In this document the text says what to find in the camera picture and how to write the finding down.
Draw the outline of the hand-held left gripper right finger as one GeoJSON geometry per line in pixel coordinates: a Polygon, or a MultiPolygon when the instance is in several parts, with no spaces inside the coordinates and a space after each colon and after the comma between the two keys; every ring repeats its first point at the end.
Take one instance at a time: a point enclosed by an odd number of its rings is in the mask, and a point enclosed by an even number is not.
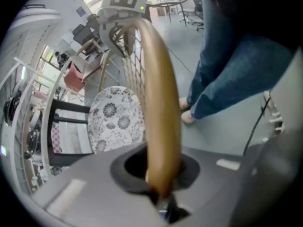
{"type": "Polygon", "coordinates": [[[300,218],[302,130],[254,145],[243,157],[193,148],[183,153],[200,171],[190,188],[176,193],[190,212],[178,227],[279,227],[300,218]]]}

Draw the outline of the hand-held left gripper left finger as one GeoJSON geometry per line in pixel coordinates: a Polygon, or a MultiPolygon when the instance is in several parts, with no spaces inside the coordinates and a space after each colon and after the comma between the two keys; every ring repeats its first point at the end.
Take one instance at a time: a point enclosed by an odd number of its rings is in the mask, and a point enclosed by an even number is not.
{"type": "Polygon", "coordinates": [[[127,193],[110,173],[115,158],[141,147],[133,144],[78,160],[50,178],[33,195],[34,202],[73,227],[165,227],[148,196],[127,193]]]}

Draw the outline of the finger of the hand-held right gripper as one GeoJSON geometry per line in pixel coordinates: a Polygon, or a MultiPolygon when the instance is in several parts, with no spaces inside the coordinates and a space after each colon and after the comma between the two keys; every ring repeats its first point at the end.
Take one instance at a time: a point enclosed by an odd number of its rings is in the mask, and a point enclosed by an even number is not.
{"type": "Polygon", "coordinates": [[[125,26],[125,22],[110,22],[102,23],[99,27],[99,35],[103,44],[105,44],[112,53],[115,53],[122,58],[124,52],[119,45],[119,33],[125,26]]]}

